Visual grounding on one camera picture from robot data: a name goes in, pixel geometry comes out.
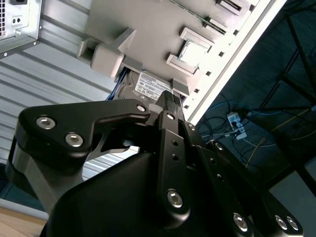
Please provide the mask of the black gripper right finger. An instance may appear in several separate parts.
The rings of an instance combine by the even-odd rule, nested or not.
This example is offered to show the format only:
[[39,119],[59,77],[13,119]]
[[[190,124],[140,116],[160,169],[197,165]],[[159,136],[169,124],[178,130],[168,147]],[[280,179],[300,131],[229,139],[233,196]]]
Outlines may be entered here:
[[174,96],[188,160],[196,165],[196,204],[215,214],[217,237],[302,237],[298,220],[242,165],[225,146],[205,143],[196,127],[184,120]]

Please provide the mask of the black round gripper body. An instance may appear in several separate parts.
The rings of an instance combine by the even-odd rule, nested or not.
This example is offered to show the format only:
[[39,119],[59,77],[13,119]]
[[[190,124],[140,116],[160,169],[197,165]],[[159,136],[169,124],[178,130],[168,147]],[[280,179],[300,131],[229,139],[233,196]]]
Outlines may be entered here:
[[229,185],[188,123],[56,203],[44,237],[230,237]]

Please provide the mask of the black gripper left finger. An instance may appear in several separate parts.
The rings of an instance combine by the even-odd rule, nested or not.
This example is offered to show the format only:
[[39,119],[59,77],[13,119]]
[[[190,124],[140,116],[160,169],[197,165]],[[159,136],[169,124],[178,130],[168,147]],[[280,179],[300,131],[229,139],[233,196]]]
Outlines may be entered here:
[[62,196],[128,158],[156,152],[158,132],[179,133],[174,96],[24,109],[9,156],[11,180],[35,193],[49,217]]

